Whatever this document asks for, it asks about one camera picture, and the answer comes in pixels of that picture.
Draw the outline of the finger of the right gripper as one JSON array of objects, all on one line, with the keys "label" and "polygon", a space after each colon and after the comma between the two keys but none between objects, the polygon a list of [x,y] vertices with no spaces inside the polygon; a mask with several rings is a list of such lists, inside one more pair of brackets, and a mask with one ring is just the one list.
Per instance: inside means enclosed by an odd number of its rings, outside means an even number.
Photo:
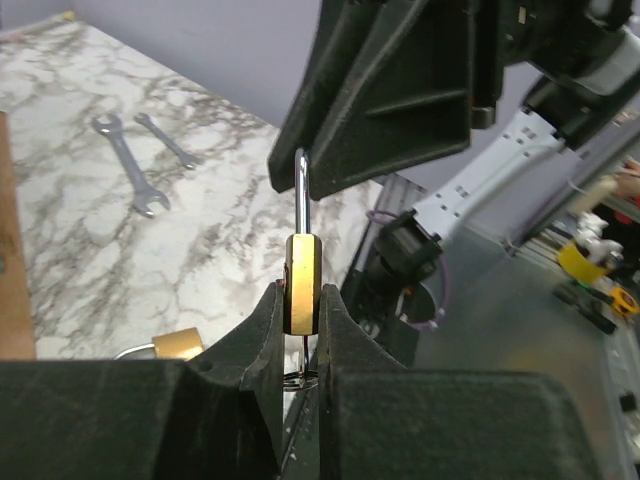
[{"label": "finger of the right gripper", "polygon": [[351,106],[346,117],[371,116],[385,101],[385,76],[356,68],[356,58],[366,43],[382,3],[324,1],[315,43],[304,79],[268,158],[272,188],[282,193],[294,186],[294,156],[298,148],[311,150],[324,121],[339,125],[330,114],[342,93],[354,93],[362,102]]}]

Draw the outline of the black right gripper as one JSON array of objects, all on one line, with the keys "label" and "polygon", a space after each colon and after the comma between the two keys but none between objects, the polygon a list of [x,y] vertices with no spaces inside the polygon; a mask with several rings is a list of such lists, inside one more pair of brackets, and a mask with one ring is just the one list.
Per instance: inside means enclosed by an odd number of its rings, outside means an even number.
[{"label": "black right gripper", "polygon": [[383,5],[313,140],[312,199],[466,149],[534,30],[533,1]]}]

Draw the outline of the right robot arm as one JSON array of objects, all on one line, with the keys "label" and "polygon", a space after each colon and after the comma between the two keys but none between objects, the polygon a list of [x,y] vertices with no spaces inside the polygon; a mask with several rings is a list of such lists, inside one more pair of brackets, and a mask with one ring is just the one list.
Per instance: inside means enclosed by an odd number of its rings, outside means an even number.
[{"label": "right robot arm", "polygon": [[[552,72],[572,1],[325,1],[306,72],[273,147],[272,187],[322,199],[366,180],[467,149],[490,127],[505,69]],[[462,222],[560,147],[545,128],[533,149],[495,142],[393,220],[346,287],[356,318],[384,314],[434,270]]]}]

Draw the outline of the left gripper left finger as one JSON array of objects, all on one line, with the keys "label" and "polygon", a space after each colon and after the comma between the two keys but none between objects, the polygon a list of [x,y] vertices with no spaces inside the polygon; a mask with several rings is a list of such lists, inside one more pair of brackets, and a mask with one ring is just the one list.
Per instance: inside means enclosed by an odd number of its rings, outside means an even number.
[{"label": "left gripper left finger", "polygon": [[273,479],[283,289],[189,361],[5,361],[5,479]]}]

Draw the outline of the large brass padlock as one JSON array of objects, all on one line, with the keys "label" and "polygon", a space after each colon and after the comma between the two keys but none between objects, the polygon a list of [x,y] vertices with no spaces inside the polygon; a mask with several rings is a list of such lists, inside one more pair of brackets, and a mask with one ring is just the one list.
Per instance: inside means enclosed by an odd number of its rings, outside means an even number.
[{"label": "large brass padlock", "polygon": [[152,352],[158,359],[191,360],[204,352],[204,344],[195,327],[155,336],[149,343],[126,348],[114,360],[132,357],[141,352]]}]

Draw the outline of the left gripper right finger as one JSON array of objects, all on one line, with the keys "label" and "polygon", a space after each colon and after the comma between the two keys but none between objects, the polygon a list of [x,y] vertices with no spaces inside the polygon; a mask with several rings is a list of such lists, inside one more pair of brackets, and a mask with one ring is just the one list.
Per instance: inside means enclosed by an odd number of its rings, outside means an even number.
[{"label": "left gripper right finger", "polygon": [[319,300],[319,458],[324,479],[596,479],[563,386],[542,374],[414,370]]}]

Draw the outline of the small brass padlock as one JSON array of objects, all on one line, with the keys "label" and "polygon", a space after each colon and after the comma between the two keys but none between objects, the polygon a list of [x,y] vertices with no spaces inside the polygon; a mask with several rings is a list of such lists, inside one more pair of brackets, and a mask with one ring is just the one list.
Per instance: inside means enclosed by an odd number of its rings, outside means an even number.
[{"label": "small brass padlock", "polygon": [[309,160],[304,149],[295,153],[295,232],[286,241],[283,332],[302,339],[300,366],[283,378],[283,389],[296,392],[317,385],[311,369],[309,338],[318,334],[322,289],[322,242],[311,232]]}]

